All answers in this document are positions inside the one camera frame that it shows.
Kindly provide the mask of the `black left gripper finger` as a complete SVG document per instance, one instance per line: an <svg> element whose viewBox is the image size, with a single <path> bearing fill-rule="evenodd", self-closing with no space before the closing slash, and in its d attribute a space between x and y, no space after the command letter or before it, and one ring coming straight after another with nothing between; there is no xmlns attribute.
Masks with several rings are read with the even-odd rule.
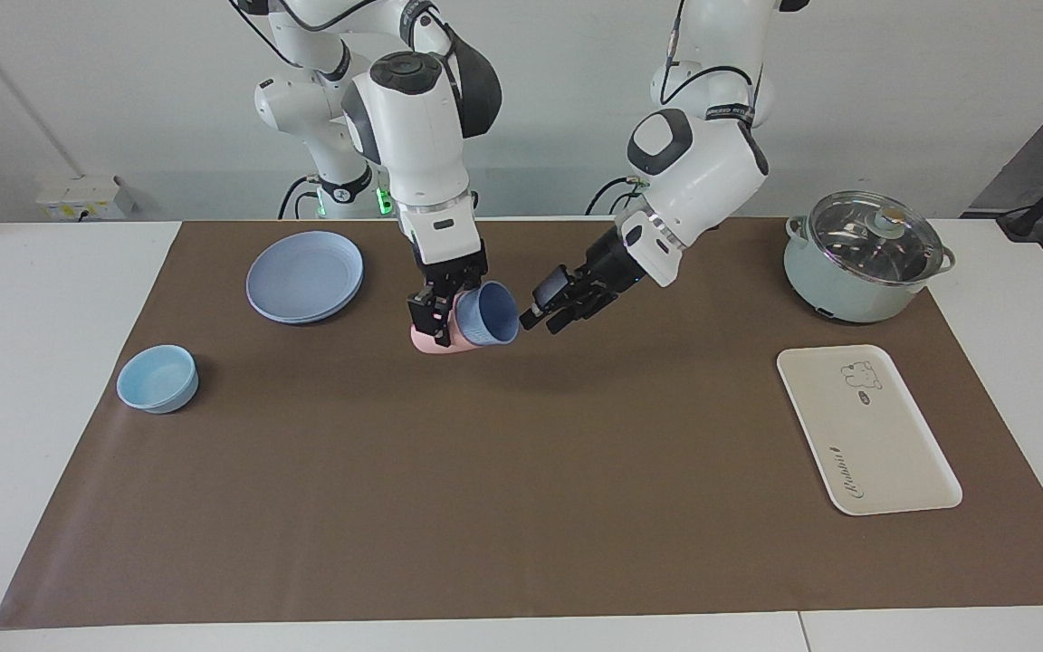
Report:
<svg viewBox="0 0 1043 652"><path fill-rule="evenodd" d="M535 286L532 292L533 312L580 312L591 293L591 280L581 271L569 271L567 265L558 265Z"/></svg>
<svg viewBox="0 0 1043 652"><path fill-rule="evenodd" d="M552 294L545 301L535 300L529 309L522 311L519 325L523 330L532 331L540 323L545 323L547 331L556 335L575 321L587 321L612 301L612 292L559 292Z"/></svg>

